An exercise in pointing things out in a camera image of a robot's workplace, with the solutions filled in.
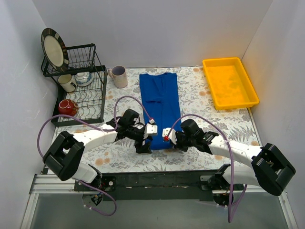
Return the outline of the blue printed t shirt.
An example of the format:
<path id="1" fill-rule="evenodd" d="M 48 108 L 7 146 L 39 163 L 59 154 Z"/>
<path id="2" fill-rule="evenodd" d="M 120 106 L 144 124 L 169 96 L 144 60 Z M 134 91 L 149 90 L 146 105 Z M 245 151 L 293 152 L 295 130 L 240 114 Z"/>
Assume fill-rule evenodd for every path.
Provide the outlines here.
<path id="1" fill-rule="evenodd" d="M 163 140 L 162 133 L 181 117 L 177 74 L 140 74 L 139 86 L 142 104 L 158 126 L 158 135 L 152 137 L 151 150 L 171 148 L 170 143 Z"/>

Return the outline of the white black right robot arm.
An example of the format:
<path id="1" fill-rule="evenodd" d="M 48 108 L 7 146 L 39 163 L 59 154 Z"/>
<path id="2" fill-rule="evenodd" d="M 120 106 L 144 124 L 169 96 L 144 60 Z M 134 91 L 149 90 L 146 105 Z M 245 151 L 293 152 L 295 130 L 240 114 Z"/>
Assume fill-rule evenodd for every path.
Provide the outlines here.
<path id="1" fill-rule="evenodd" d="M 282 154 L 277 146 L 251 146 L 232 140 L 226 140 L 218 133 L 204 132 L 193 119 L 181 123 L 181 130 L 163 129 L 165 141 L 181 151 L 195 147 L 200 152 L 223 156 L 242 163 L 232 172 L 228 165 L 222 166 L 213 178 L 220 189 L 228 189 L 232 184 L 253 185 L 264 189 L 271 195 L 282 194 L 296 169 Z"/>

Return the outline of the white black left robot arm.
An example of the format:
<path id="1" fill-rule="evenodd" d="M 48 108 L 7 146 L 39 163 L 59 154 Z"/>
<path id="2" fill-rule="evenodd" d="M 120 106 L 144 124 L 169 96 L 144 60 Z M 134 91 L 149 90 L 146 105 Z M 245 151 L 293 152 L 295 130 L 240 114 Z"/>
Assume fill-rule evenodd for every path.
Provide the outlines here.
<path id="1" fill-rule="evenodd" d="M 123 116 L 113 118 L 100 128 L 76 134 L 63 131 L 42 160 L 60 180 L 81 180 L 89 190 L 96 191 L 102 184 L 101 174 L 95 167 L 81 162 L 83 153 L 124 138 L 134 141 L 136 153 L 150 153 L 152 136 L 158 133 L 158 127 L 153 119 L 138 124 L 138 118 L 136 111 L 127 109 Z"/>

